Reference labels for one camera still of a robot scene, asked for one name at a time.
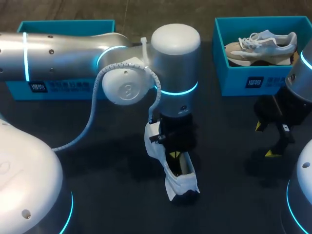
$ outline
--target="shoelace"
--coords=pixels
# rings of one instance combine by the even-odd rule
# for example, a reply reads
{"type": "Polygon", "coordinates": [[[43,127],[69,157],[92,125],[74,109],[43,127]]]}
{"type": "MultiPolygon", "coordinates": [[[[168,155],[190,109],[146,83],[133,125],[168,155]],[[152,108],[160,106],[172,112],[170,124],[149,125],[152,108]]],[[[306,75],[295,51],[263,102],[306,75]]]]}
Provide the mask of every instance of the shoelace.
{"type": "Polygon", "coordinates": [[[252,37],[254,35],[256,35],[257,33],[251,33],[249,38],[238,38],[239,41],[239,45],[243,50],[249,49],[249,48],[256,48],[258,46],[260,46],[261,44],[257,41],[259,40],[259,38],[256,39],[252,39],[252,37]]]}

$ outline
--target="blue box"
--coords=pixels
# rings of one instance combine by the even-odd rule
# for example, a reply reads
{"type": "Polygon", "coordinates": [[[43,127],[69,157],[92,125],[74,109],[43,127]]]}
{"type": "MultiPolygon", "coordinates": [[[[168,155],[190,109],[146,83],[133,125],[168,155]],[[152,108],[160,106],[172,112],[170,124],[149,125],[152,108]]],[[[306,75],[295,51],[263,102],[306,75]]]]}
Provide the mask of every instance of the blue box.
{"type": "MultiPolygon", "coordinates": [[[[23,21],[17,32],[59,34],[67,36],[94,36],[115,31],[114,20],[53,20],[23,21]]],[[[33,93],[26,81],[8,81],[8,86],[15,100],[88,100],[92,97],[95,77],[71,80],[44,81],[47,93],[33,93]],[[69,92],[61,89],[63,85],[75,86],[69,92]]],[[[102,89],[98,98],[105,99],[102,89]]]]}
{"type": "Polygon", "coordinates": [[[290,17],[238,17],[215,18],[213,34],[213,60],[223,96],[257,96],[275,94],[285,83],[292,66],[231,67],[224,46],[248,38],[251,33],[265,30],[277,35],[297,34],[300,54],[312,37],[312,24],[305,16],[290,17]],[[246,88],[249,80],[260,85],[246,88]]]}

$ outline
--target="logo label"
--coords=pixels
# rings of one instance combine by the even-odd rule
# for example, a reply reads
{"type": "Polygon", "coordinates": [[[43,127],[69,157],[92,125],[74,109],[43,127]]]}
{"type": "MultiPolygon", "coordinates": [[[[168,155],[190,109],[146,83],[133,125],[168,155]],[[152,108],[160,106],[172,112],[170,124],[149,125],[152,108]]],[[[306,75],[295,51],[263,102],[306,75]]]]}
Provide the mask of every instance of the logo label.
{"type": "Polygon", "coordinates": [[[260,88],[264,77],[248,77],[245,88],[260,88]]]}

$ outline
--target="white sneaker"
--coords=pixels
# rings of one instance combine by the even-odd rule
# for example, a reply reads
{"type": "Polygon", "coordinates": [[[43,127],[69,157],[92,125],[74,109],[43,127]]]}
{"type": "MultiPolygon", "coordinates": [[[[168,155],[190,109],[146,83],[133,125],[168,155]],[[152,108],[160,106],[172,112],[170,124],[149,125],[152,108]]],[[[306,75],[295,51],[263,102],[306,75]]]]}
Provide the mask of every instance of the white sneaker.
{"type": "Polygon", "coordinates": [[[150,141],[150,137],[159,134],[158,130],[159,122],[153,124],[147,123],[145,126],[144,141],[147,154],[150,157],[159,160],[162,167],[164,168],[166,174],[165,187],[169,200],[172,201],[176,195],[184,195],[188,191],[199,193],[195,169],[190,159],[189,153],[181,153],[179,156],[183,174],[175,176],[167,163],[166,150],[163,145],[156,142],[151,143],[150,141]]]}
{"type": "Polygon", "coordinates": [[[266,61],[274,65],[290,65],[291,56],[297,47],[297,35],[275,35],[269,30],[252,33],[249,38],[239,38],[225,46],[228,60],[250,66],[256,61],[266,61]]]}

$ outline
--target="shoe sole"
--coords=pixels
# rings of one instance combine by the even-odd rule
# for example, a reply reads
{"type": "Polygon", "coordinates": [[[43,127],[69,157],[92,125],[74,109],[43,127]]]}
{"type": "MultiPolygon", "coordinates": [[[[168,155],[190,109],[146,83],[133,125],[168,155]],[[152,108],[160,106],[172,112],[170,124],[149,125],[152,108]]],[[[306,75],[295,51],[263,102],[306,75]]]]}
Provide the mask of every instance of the shoe sole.
{"type": "Polygon", "coordinates": [[[250,61],[236,60],[236,59],[228,57],[228,60],[237,65],[244,66],[244,67],[251,66],[253,63],[257,61],[265,61],[273,65],[283,65],[283,66],[287,66],[291,64],[290,57],[266,57],[263,59],[256,59],[256,60],[250,60],[250,61]]]}

